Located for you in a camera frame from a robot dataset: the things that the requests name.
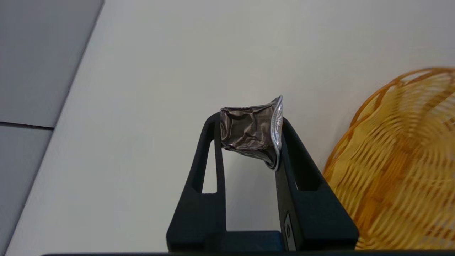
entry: gray panel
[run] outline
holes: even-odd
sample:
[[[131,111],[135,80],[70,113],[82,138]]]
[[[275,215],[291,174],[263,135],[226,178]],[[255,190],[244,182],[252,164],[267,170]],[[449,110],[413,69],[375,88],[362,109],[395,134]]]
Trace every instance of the gray panel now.
[[[52,132],[0,126],[0,255],[6,251]]]
[[[54,127],[102,0],[0,0],[0,121]]]

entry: white surface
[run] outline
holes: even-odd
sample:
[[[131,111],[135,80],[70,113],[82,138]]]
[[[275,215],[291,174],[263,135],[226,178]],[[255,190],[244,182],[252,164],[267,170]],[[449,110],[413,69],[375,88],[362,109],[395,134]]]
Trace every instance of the white surface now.
[[[376,89],[455,64],[454,10],[455,1],[107,1],[7,256],[166,251],[202,125],[223,106],[283,94],[322,168]],[[228,229],[278,229],[273,173],[224,156]]]

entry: woven plastic basket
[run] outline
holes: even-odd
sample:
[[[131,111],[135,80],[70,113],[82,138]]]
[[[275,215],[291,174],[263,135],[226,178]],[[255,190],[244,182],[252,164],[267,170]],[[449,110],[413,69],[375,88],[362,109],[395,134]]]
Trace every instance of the woven plastic basket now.
[[[455,248],[455,69],[404,74],[354,116],[324,177],[356,249]]]

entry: orange basket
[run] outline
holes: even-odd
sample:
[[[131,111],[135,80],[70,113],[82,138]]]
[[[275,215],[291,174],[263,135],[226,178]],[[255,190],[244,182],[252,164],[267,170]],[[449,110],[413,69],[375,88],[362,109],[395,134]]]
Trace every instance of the orange basket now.
[[[370,96],[324,168],[356,249],[455,248],[455,69],[404,74]]]

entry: basket rim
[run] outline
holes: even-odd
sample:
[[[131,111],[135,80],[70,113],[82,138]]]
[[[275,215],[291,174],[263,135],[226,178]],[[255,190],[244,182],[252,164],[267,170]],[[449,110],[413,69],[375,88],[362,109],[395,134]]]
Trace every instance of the basket rim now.
[[[329,157],[327,158],[327,161],[325,163],[325,166],[324,166],[324,170],[323,170],[323,174],[327,171],[327,169],[329,167],[331,167],[333,164],[334,164],[334,155],[336,152],[338,152],[338,149],[339,147],[341,146],[341,143],[344,142],[346,140],[347,137],[349,136],[352,136],[353,134],[353,131],[354,129],[360,124],[362,123],[364,120],[366,120],[368,117],[371,116],[372,113],[375,112],[376,109],[379,108],[380,104],[381,104],[381,101],[382,99],[384,98],[385,94],[387,93],[387,91],[394,85],[400,85],[400,82],[402,82],[403,78],[405,77],[409,77],[409,76],[412,76],[412,75],[415,75],[415,74],[418,74],[418,73],[423,73],[421,76],[418,76],[406,83],[401,83],[401,86],[406,86],[406,85],[409,85],[409,84],[412,84],[414,82],[418,82],[420,80],[423,80],[423,79],[426,79],[428,77],[431,77],[431,76],[434,76],[434,75],[438,75],[438,74],[441,74],[441,73],[445,73],[445,72],[455,72],[455,68],[451,68],[451,67],[429,67],[429,68],[422,68],[422,69],[418,69],[418,70],[414,70],[414,71],[410,71],[410,72],[407,72],[407,73],[404,73],[396,78],[394,78],[392,81],[390,81],[389,83],[387,83],[386,85],[382,86],[380,89],[378,89],[377,91],[375,91],[370,97],[367,98],[367,100],[359,107],[359,109],[357,110],[357,112],[355,113],[350,125],[349,125],[349,128],[348,130],[343,134],[343,136],[340,138],[340,140],[337,142],[337,144],[335,145],[335,147],[333,148],[332,152],[330,153]],[[374,107],[374,110],[371,114],[369,115],[366,115],[364,117],[362,117],[360,120],[358,120],[359,116],[361,115],[362,111],[366,108],[366,106],[368,106],[370,104],[370,102],[376,98],[377,96],[379,96],[379,98],[377,99],[376,101],[376,104],[375,104],[375,107]]]

